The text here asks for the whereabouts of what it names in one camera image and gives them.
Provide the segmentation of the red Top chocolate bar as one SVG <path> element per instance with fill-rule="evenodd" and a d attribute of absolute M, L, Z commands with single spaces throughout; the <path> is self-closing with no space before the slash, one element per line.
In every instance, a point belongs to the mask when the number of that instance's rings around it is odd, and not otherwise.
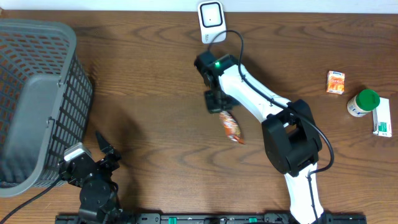
<path fill-rule="evenodd" d="M 241 128 L 233 115 L 228 111 L 222 111 L 220 112 L 220 120 L 224 127 L 226 136 L 234 142 L 244 144 Z"/>

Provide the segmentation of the orange snack packet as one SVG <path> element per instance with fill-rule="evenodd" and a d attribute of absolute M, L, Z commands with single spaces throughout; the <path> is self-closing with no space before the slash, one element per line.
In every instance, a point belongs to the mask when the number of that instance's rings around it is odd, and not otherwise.
<path fill-rule="evenodd" d="M 326 92 L 342 95 L 345 91 L 345 74 L 336 71 L 327 73 Z"/>

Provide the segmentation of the small green white can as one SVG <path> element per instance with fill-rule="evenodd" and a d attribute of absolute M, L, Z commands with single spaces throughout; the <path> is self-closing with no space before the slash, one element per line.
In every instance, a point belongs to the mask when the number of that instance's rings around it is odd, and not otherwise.
<path fill-rule="evenodd" d="M 377 108 L 380 104 L 380 96 L 370 89 L 365 89 L 352 97 L 347 103 L 347 110 L 354 117 L 363 117 Z"/>

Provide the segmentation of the white Panadol medicine box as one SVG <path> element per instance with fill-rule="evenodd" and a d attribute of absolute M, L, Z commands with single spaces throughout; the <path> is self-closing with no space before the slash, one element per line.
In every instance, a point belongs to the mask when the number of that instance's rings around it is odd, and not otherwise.
<path fill-rule="evenodd" d="M 376 136 L 392 137 L 392 123 L 389 99 L 380 98 L 380 104 L 373 110 L 373 134 Z"/>

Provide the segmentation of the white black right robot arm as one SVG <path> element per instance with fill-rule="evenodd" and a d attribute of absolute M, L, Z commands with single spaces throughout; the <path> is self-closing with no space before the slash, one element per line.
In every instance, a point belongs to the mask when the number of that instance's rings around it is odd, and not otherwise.
<path fill-rule="evenodd" d="M 268 159 L 284 175 L 290 196 L 290 213 L 298 223 L 318 223 L 324 209 L 320 205 L 315 180 L 309 173 L 317 169 L 322 149 L 320 135 L 309 105 L 291 102 L 257 81 L 232 55 L 215 58 L 210 52 L 196 57 L 195 68 L 209 90 L 205 92 L 210 113 L 244 106 L 260 123 Z"/>

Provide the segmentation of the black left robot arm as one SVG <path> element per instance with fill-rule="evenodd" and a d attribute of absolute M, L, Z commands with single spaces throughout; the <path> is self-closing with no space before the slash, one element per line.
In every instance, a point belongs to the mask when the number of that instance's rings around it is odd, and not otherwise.
<path fill-rule="evenodd" d="M 59 175 L 70 185 L 81 188 L 78 216 L 84 223 L 135 223 L 133 213 L 123 210 L 118 184 L 111 176 L 119 168 L 121 155 L 100 132 L 96 132 L 104 157 L 94 161 L 80 142 L 65 150 L 59 163 Z"/>

